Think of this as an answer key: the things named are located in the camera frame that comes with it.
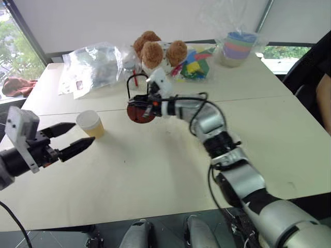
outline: tree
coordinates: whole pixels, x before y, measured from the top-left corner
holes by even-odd
[[[310,48],[303,46],[266,46],[264,50],[264,58],[301,58]]]
[[[38,79],[45,69],[24,35],[10,20],[0,22],[0,67],[6,77]]]

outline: red object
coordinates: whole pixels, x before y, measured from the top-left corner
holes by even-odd
[[[138,87],[138,81],[137,81],[137,77],[134,77],[134,84],[136,85],[136,87]]]
[[[201,53],[201,54],[195,54],[194,55],[194,58],[196,60],[200,60],[200,59],[205,59],[205,58],[208,58],[208,57],[211,57],[212,55],[209,54],[209,53]]]
[[[8,97],[17,97],[23,95],[27,97],[33,87],[36,85],[37,80],[25,80],[9,77],[5,80],[4,87],[2,88],[2,93]]]
[[[155,118],[155,116],[143,117],[145,110],[142,110],[135,106],[128,105],[128,107],[126,108],[126,112],[128,113],[129,118],[136,123],[148,123]]]
[[[182,68],[183,68],[183,64],[178,65],[175,69],[172,70],[171,76],[176,76]]]

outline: chair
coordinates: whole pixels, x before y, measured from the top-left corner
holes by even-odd
[[[316,87],[324,72],[318,68],[318,65],[330,58],[331,31],[295,63],[283,80],[284,85],[295,94],[321,125],[323,123],[316,103]]]

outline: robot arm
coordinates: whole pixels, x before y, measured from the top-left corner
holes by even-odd
[[[222,111],[204,94],[169,97],[171,83],[162,69],[157,69],[147,82],[148,97],[136,96],[129,105],[145,109],[145,116],[172,115],[189,123],[191,133],[206,148],[213,169],[219,171],[216,182],[225,199],[247,213],[268,245],[329,246],[331,230],[327,226],[320,225],[295,204],[267,192],[262,175],[239,147],[240,143],[234,143],[228,134]]]
[[[15,181],[15,177],[31,170],[37,173],[40,167],[47,167],[57,160],[62,162],[76,156],[89,147],[94,137],[82,138],[69,147],[58,150],[49,145],[51,138],[68,132],[75,123],[59,123],[37,131],[39,117],[31,111],[11,106],[5,132],[14,148],[0,152],[0,190]]]

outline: wall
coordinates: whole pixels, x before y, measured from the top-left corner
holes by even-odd
[[[198,17],[206,1],[215,0],[14,0],[46,53],[131,44],[145,30],[167,41],[212,39]],[[267,0],[247,1],[243,23],[254,31]],[[330,28],[331,0],[275,0],[261,33],[269,41],[316,43]]]
[[[205,0],[14,0],[45,53],[99,41],[133,43],[145,30],[163,40],[212,39],[198,18]],[[244,23],[255,30],[267,0],[249,0]]]
[[[331,29],[331,0],[275,0],[261,30],[270,41],[318,42]]]

